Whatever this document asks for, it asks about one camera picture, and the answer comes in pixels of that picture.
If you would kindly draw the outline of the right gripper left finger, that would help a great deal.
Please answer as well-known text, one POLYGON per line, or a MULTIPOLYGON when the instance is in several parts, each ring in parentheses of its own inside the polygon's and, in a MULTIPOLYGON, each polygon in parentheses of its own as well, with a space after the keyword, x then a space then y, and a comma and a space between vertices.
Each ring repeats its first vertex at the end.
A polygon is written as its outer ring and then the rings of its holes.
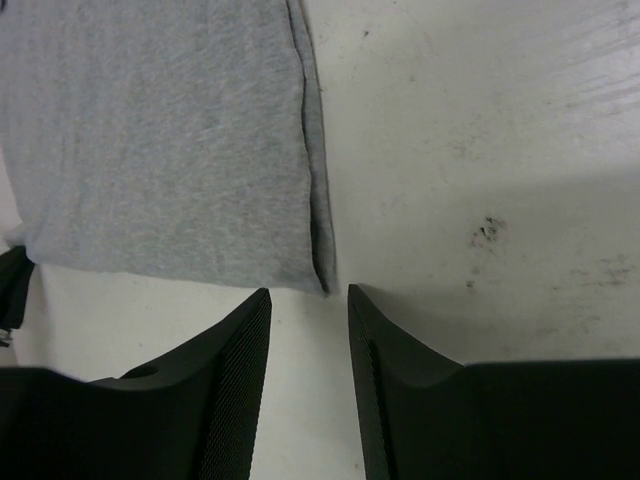
POLYGON ((5 479, 246 479, 269 351, 259 289, 227 317, 119 378, 1 372, 5 479))

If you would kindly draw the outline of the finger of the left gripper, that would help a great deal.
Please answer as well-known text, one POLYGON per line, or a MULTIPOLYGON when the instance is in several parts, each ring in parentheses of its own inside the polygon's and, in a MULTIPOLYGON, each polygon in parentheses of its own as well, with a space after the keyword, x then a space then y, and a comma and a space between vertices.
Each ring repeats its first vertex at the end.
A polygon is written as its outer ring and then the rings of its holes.
POLYGON ((30 279, 35 264, 23 246, 1 255, 1 344, 10 345, 12 332, 24 321, 30 279))

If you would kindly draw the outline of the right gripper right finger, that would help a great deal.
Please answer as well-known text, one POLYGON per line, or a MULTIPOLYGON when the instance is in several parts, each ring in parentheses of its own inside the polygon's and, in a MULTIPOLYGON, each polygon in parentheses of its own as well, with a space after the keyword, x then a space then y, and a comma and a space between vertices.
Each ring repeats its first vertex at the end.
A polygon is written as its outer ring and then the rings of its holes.
POLYGON ((369 479, 635 479, 635 359, 462 365, 357 285, 348 327, 369 479))

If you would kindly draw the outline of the grey tank top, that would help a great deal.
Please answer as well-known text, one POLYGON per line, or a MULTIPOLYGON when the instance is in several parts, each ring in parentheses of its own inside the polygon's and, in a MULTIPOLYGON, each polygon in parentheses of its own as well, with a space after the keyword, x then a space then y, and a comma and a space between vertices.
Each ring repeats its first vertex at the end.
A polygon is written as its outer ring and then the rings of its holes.
POLYGON ((1 150, 39 264, 336 288, 297 1, 5 1, 1 150))

